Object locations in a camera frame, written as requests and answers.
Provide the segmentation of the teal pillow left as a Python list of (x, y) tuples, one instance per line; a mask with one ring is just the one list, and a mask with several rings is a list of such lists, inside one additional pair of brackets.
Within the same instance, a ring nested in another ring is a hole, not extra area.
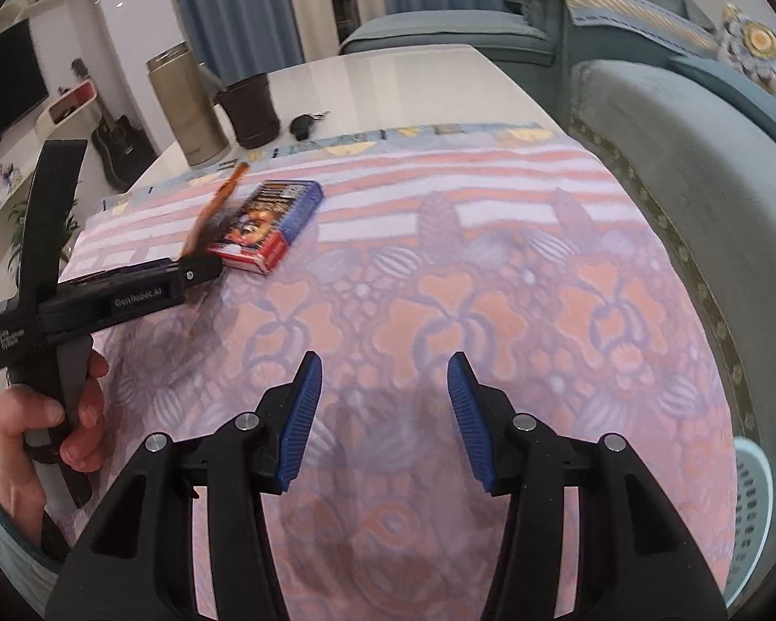
[(667, 67), (723, 99), (776, 144), (776, 98), (745, 75), (705, 57), (673, 56)]

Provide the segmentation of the red blue card box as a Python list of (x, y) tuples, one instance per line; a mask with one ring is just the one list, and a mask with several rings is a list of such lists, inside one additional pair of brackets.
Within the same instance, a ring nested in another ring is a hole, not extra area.
[(322, 200), (317, 181), (264, 181), (232, 213), (207, 251), (227, 267), (270, 275)]

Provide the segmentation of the dark brown cup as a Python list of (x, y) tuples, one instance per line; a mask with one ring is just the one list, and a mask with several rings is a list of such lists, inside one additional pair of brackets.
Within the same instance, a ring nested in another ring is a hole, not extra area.
[(244, 149), (259, 149), (278, 138), (281, 122), (266, 73), (227, 85), (215, 94), (215, 102), (224, 109), (236, 141)]

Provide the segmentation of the pink patterned table cloth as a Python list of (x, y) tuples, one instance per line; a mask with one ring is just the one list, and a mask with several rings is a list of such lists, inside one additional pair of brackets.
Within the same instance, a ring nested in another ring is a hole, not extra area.
[(506, 503), (473, 478), (450, 356), (555, 432), (617, 432), (724, 578), (736, 465), (717, 362), (659, 237), (594, 154), (544, 129), (398, 129), (246, 159), (236, 196), (323, 199), (272, 273), (102, 332), (108, 462), (215, 431), (293, 377), (323, 386), (303, 467), (264, 503), (297, 619), (474, 619)]

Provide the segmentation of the light blue trash basket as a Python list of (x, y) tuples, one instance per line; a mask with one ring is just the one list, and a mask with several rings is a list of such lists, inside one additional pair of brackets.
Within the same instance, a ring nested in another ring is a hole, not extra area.
[(757, 443), (735, 439), (737, 499), (735, 542), (723, 599), (728, 609), (739, 601), (763, 555), (774, 513), (774, 479), (766, 453)]

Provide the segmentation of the floral cushion left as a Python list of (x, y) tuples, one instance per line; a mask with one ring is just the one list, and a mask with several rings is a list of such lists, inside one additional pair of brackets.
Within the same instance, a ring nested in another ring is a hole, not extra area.
[(719, 32), (718, 61), (772, 90), (776, 87), (775, 29), (727, 3)]

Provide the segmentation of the blue curtain left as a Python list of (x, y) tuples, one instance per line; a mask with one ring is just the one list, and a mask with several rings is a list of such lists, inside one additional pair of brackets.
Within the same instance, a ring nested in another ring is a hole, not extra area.
[(199, 62), (231, 84), (304, 61), (291, 0), (176, 0)]

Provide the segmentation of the teal fabric sofa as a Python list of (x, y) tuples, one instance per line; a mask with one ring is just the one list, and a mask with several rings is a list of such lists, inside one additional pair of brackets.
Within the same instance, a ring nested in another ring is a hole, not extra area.
[(649, 0), (715, 37), (687, 55), (635, 32), (579, 28), (562, 0), (528, 23), (502, 11), (405, 11), (360, 25), (356, 53), (465, 43), (598, 154), (653, 221), (721, 352), (740, 430), (776, 455), (776, 144), (723, 99), (667, 67), (718, 61), (719, 32), (691, 0)]

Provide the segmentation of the black car key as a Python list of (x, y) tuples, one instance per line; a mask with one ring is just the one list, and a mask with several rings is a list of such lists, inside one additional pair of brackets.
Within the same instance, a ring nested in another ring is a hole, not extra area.
[(307, 142), (311, 139), (312, 132), (315, 126), (322, 122), (326, 118), (327, 111), (318, 112), (318, 114), (301, 114), (296, 116), (288, 126), (290, 135), (293, 136), (297, 142)]

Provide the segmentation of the black television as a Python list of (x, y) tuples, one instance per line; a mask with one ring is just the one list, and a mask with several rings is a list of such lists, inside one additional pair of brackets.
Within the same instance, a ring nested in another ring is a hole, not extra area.
[(20, 20), (0, 34), (0, 140), (48, 96), (30, 23)]

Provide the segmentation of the bronze thermos bottle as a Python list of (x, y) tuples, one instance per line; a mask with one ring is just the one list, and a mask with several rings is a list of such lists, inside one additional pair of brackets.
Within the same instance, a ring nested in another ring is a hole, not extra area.
[(186, 42), (147, 62), (148, 80), (169, 128), (191, 167), (205, 166), (228, 150), (228, 139)]

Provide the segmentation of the black acoustic guitar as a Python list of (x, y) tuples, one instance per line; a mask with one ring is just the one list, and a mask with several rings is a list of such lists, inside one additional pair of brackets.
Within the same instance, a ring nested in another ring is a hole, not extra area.
[(92, 143), (102, 160), (106, 181), (122, 194), (141, 178), (158, 158), (150, 138), (122, 115), (114, 119), (103, 98), (98, 95), (98, 126), (92, 132)]

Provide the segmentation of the white tv cabinet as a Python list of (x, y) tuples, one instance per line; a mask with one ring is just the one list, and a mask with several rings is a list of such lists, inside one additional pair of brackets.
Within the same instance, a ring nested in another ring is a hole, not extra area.
[(30, 180), (47, 140), (91, 140), (100, 119), (99, 95), (91, 79), (79, 81), (37, 112), (35, 122), (23, 118), (19, 138), (0, 144), (0, 213), (9, 208)]

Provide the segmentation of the orange snack wrapper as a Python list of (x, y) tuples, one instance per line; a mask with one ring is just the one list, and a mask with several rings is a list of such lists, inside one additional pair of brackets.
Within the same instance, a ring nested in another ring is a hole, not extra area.
[(232, 213), (228, 207), (228, 200), (231, 199), (248, 170), (249, 164), (246, 161), (238, 162), (231, 175), (215, 191), (207, 205), (200, 210), (193, 227), (186, 235), (181, 257), (204, 253), (205, 249), (222, 233)]

